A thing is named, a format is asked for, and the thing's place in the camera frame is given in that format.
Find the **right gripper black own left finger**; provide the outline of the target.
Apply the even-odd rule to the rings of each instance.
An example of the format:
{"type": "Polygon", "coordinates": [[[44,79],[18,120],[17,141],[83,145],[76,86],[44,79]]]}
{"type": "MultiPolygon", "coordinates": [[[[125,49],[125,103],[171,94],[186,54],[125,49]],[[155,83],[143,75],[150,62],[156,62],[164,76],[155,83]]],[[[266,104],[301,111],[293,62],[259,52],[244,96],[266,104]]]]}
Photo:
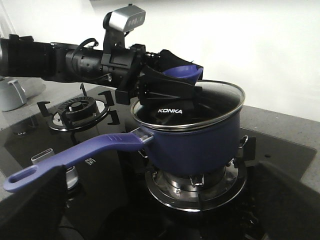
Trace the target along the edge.
{"type": "Polygon", "coordinates": [[[65,212],[66,168],[54,167],[0,202],[2,240],[54,240],[65,212]]]}

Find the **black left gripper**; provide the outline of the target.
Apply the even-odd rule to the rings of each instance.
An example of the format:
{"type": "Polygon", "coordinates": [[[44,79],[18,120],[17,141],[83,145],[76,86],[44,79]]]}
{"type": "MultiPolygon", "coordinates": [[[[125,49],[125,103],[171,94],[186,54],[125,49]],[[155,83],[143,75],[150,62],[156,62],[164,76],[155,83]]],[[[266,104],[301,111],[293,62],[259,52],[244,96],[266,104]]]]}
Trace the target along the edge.
{"type": "MultiPolygon", "coordinates": [[[[102,86],[113,87],[118,104],[129,105],[135,97],[137,77],[144,65],[146,46],[134,44],[129,48],[119,45],[104,46],[101,67],[102,86]]],[[[189,100],[197,91],[195,84],[203,78],[203,67],[186,61],[169,50],[160,53],[159,71],[146,66],[138,77],[138,99],[149,106],[162,102],[189,100]]]]}

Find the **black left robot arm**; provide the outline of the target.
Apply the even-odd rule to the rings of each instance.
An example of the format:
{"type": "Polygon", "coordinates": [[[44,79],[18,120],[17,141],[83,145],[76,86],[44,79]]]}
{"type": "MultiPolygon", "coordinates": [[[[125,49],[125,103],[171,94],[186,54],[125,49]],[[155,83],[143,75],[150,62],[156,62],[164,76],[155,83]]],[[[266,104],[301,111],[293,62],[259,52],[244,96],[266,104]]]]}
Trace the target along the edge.
{"type": "MultiPolygon", "coordinates": [[[[11,34],[0,40],[0,73],[114,87],[115,100],[123,105],[133,97],[150,105],[194,96],[202,66],[168,50],[148,53],[141,44],[126,48],[126,35],[107,30],[103,49],[97,50],[94,38],[73,45],[11,34]]],[[[3,185],[11,195],[0,204],[1,239],[53,240],[65,211],[67,170],[102,152],[132,152],[143,146],[134,133],[103,134],[11,175],[3,185]]]]}

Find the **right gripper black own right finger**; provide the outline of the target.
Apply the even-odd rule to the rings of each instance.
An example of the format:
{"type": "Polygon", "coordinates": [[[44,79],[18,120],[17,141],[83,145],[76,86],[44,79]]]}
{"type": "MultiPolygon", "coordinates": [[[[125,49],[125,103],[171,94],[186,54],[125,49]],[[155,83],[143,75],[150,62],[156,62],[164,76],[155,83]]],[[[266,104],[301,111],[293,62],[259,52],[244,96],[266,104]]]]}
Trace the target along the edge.
{"type": "Polygon", "coordinates": [[[271,240],[318,240],[320,194],[268,161],[249,167],[254,211],[271,240]]]}

